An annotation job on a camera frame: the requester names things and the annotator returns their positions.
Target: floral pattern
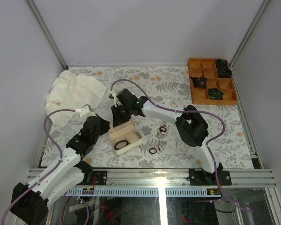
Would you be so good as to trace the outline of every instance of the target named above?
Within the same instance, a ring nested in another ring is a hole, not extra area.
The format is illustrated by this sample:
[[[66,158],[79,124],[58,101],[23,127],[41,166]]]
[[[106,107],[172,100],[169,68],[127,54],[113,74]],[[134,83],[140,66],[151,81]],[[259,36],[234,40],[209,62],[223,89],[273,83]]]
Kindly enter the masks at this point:
[[[138,83],[156,102],[186,107],[192,104],[187,67],[71,67],[76,74],[84,73],[94,76],[106,87],[118,79],[129,79]],[[128,82],[119,82],[114,86],[116,92],[128,88],[136,96],[140,90]],[[93,111],[106,120],[112,120],[110,107],[113,101],[105,93],[100,105]],[[249,148],[243,133],[236,106],[196,105],[198,110],[219,115],[226,124],[224,135],[210,143],[216,157],[225,168],[253,168]],[[222,125],[217,119],[202,114],[207,121],[209,137],[217,135]],[[193,148],[181,141],[177,129],[154,118],[133,117],[138,132],[142,135],[143,144],[116,155],[111,147],[107,134],[101,136],[94,149],[85,157],[95,167],[133,167],[133,168],[199,168],[200,160],[196,158]],[[84,121],[79,116],[73,118],[64,127],[52,125],[51,136],[62,149],[66,143],[82,128]],[[167,133],[157,134],[157,129],[166,125]],[[150,148],[160,148],[156,154],[149,153]],[[58,149],[50,140],[44,147],[40,165],[47,167],[59,155]]]

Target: wooden compartment box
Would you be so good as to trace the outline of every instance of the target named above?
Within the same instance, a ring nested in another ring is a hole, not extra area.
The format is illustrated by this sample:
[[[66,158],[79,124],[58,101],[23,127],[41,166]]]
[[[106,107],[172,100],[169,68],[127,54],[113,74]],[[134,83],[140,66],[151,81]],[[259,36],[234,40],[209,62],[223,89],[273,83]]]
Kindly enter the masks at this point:
[[[236,105],[238,102],[232,78],[219,78],[215,61],[217,59],[189,59],[188,71],[190,77],[207,78],[206,89],[195,88],[192,80],[192,103],[199,105]],[[224,93],[222,100],[209,99],[208,89],[219,88]]]

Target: black ring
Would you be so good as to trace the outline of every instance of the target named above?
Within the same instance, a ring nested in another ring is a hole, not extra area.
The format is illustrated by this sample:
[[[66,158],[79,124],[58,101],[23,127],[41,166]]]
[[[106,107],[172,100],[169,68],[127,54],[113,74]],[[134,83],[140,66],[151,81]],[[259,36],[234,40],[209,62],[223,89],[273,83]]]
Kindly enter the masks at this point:
[[[149,150],[149,152],[151,153],[151,154],[155,154],[155,153],[157,153],[157,149],[156,148],[151,148],[150,150]]]
[[[159,127],[158,129],[160,132],[167,132],[168,129],[166,127]]]
[[[122,141],[117,142],[117,143],[114,145],[114,149],[115,149],[115,150],[121,149],[121,148],[117,148],[117,145],[120,144],[120,143],[122,143],[122,142],[125,142],[125,143],[126,143],[126,145],[123,146],[123,147],[126,147],[127,145],[129,145],[129,142],[128,142],[127,140],[122,140]]]

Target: white cloth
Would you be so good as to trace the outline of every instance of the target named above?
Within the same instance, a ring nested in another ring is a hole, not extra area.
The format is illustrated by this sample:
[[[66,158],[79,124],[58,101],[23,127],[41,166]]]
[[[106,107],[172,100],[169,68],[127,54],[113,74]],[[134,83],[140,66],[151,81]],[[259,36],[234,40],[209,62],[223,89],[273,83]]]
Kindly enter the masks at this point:
[[[47,115],[58,109],[77,109],[85,105],[96,108],[102,100],[106,87],[94,77],[76,75],[65,70],[52,84],[46,97]],[[50,116],[53,124],[64,127],[74,112],[58,112]]]

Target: white wall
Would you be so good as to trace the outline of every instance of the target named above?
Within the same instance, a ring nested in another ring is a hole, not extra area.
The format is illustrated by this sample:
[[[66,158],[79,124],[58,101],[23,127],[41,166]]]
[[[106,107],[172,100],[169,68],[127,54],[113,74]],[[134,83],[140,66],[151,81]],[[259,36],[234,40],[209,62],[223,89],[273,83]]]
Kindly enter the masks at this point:
[[[262,161],[281,192],[281,0],[270,4],[233,72]]]
[[[61,71],[25,1],[0,0],[0,220],[36,165],[45,96]]]
[[[262,0],[35,0],[68,65],[231,59]]]

